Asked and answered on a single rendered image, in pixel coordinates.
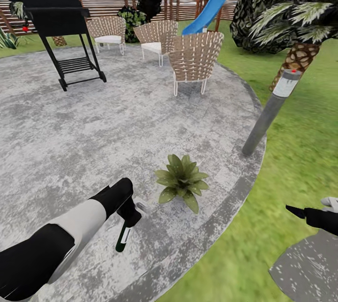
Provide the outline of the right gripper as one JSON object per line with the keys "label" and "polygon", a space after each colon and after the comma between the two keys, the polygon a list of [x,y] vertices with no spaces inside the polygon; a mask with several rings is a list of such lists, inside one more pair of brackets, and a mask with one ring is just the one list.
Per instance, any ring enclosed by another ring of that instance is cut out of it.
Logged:
{"label": "right gripper", "polygon": [[338,213],[314,208],[296,208],[286,205],[286,209],[297,217],[306,219],[308,225],[322,228],[338,236]]}

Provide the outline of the insectifuge atomizer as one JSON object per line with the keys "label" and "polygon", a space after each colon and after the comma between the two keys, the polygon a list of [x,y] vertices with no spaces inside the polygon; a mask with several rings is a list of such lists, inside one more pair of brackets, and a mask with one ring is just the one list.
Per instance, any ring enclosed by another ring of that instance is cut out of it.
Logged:
{"label": "insectifuge atomizer", "polygon": [[127,221],[125,221],[123,224],[122,231],[120,233],[120,237],[115,247],[116,251],[118,252],[123,251],[123,249],[126,246],[131,229],[132,229],[132,226]]}

